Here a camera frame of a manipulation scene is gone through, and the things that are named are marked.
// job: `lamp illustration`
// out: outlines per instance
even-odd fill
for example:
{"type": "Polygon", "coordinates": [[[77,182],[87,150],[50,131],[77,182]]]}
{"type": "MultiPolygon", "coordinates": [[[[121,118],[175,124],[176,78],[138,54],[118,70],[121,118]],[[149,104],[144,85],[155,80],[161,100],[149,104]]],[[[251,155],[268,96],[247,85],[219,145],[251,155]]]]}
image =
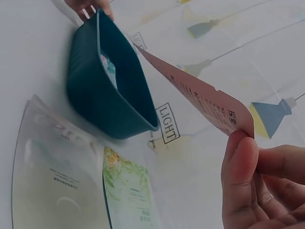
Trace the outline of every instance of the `lamp illustration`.
{"type": "Polygon", "coordinates": [[[266,0],[264,2],[260,2],[246,9],[243,9],[239,12],[235,12],[221,19],[215,19],[215,20],[209,19],[202,15],[196,15],[195,13],[192,12],[189,5],[186,5],[182,11],[182,20],[183,23],[186,24],[186,30],[189,36],[192,37],[193,39],[198,39],[204,36],[205,34],[207,34],[214,26],[220,25],[220,23],[221,25],[224,25],[223,22],[224,21],[228,22],[227,19],[229,19],[229,23],[230,23],[231,20],[234,20],[234,16],[238,15],[239,13],[257,7],[259,5],[266,4],[270,1],[274,1],[274,0],[266,0]]]}
{"type": "Polygon", "coordinates": [[[189,36],[193,39],[202,37],[219,22],[219,20],[210,20],[205,16],[194,14],[189,5],[183,9],[182,19],[184,24],[186,24],[186,30],[189,36]]]}
{"type": "Polygon", "coordinates": [[[200,63],[189,64],[189,65],[177,65],[176,67],[198,78],[202,69],[210,65],[211,65],[211,61],[207,59],[200,63]]]}
{"type": "Polygon", "coordinates": [[[250,113],[254,120],[254,128],[258,135],[271,139],[285,116],[292,114],[298,98],[282,99],[279,104],[251,103],[250,113]]]}

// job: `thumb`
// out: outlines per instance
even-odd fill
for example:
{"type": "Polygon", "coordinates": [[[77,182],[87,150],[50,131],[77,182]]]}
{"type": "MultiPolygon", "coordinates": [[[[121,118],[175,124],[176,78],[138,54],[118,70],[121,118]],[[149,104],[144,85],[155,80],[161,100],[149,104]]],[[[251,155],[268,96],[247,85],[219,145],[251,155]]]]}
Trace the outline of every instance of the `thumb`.
{"type": "Polygon", "coordinates": [[[256,222],[252,210],[251,180],[258,161],[258,147],[243,138],[223,169],[223,221],[225,228],[247,228],[256,222]]]}

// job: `yellow illustration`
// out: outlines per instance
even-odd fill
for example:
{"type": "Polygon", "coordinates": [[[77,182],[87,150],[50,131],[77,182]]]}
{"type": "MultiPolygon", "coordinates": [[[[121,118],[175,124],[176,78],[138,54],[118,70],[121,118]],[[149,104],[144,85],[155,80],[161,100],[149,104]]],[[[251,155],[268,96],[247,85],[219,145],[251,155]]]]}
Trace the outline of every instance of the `yellow illustration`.
{"type": "Polygon", "coordinates": [[[254,128],[256,133],[262,137],[269,138],[265,125],[263,124],[261,117],[252,103],[250,105],[250,113],[254,120],[254,128]]]}

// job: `green leaf illustration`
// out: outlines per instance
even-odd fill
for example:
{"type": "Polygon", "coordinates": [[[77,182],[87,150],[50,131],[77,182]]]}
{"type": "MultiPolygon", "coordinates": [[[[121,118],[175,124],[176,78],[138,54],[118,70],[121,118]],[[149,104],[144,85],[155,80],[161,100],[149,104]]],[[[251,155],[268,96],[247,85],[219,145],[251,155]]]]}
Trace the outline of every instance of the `green leaf illustration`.
{"type": "Polygon", "coordinates": [[[114,188],[113,183],[108,179],[108,177],[105,177],[105,180],[106,180],[106,182],[107,182],[108,185],[110,185],[111,187],[114,188]]]}
{"type": "Polygon", "coordinates": [[[104,174],[105,174],[109,179],[113,180],[112,175],[110,174],[110,172],[109,172],[107,169],[104,170],[104,174]]]}

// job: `finger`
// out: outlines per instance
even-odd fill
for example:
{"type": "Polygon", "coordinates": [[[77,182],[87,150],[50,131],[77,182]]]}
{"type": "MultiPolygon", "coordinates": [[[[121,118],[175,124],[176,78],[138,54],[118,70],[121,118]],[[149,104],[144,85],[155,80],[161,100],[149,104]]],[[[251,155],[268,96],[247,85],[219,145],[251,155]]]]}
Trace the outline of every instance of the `finger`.
{"type": "Polygon", "coordinates": [[[257,170],[261,174],[287,178],[305,185],[305,148],[279,146],[260,149],[257,170]]]}
{"type": "Polygon", "coordinates": [[[295,210],[305,203],[305,186],[287,179],[264,176],[272,195],[289,210],[295,210]]]}
{"type": "Polygon", "coordinates": [[[108,0],[96,0],[96,3],[103,9],[104,13],[113,20],[113,13],[108,0]]]}
{"type": "Polygon", "coordinates": [[[235,131],[229,136],[227,147],[225,150],[224,161],[223,161],[222,169],[221,169],[221,179],[222,180],[223,180],[224,167],[226,167],[226,165],[232,158],[232,156],[235,152],[235,149],[238,147],[238,144],[240,143],[240,141],[247,136],[248,135],[243,131],[235,131]]]}
{"type": "Polygon", "coordinates": [[[93,8],[95,9],[95,12],[96,12],[97,9],[99,8],[99,5],[95,2],[95,3],[93,4],[93,8]]]}
{"type": "Polygon", "coordinates": [[[255,172],[257,203],[270,219],[288,214],[288,210],[273,198],[260,174],[255,172]]]}
{"type": "Polygon", "coordinates": [[[298,224],[289,226],[285,229],[304,229],[304,228],[305,228],[305,222],[302,222],[302,223],[298,223],[298,224]]]}
{"type": "Polygon", "coordinates": [[[252,138],[245,137],[234,153],[226,153],[233,155],[223,173],[224,227],[247,228],[256,222],[252,210],[251,180],[258,160],[258,148],[252,138]]]}
{"type": "Polygon", "coordinates": [[[86,11],[87,11],[87,13],[89,15],[89,18],[91,18],[95,14],[91,6],[88,6],[86,8],[86,11]]]}
{"type": "Polygon", "coordinates": [[[257,185],[255,176],[258,176],[257,172],[254,173],[254,176],[251,180],[251,194],[252,194],[252,210],[255,214],[256,221],[267,220],[269,217],[258,204],[258,196],[257,196],[257,185]]]}
{"type": "Polygon", "coordinates": [[[85,21],[88,20],[83,10],[77,11],[77,15],[81,18],[81,20],[82,20],[83,22],[85,22],[85,21]]]}

